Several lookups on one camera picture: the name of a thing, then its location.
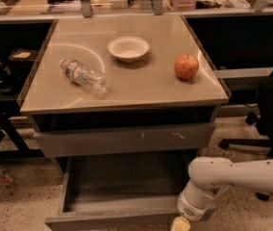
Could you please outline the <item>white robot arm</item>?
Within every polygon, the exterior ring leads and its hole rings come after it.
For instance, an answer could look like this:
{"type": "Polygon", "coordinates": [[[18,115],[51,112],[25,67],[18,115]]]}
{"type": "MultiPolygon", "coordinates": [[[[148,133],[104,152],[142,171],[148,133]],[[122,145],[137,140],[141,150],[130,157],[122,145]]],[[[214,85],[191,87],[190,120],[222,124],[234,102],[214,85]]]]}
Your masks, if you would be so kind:
{"type": "Polygon", "coordinates": [[[170,231],[189,231],[213,202],[231,186],[273,195],[273,160],[234,163],[221,157],[198,157],[188,166],[189,181],[177,200],[179,216],[170,231]]]}

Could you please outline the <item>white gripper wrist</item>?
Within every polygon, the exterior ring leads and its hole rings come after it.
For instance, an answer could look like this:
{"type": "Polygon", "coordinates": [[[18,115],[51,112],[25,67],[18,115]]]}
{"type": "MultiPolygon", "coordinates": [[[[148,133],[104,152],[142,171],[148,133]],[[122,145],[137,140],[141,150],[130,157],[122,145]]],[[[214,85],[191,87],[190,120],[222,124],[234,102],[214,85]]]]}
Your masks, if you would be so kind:
{"type": "Polygon", "coordinates": [[[189,221],[201,220],[207,212],[211,201],[205,199],[198,204],[193,204],[183,193],[178,197],[177,208],[181,217],[176,217],[170,227],[170,231],[190,231],[189,221]]]}

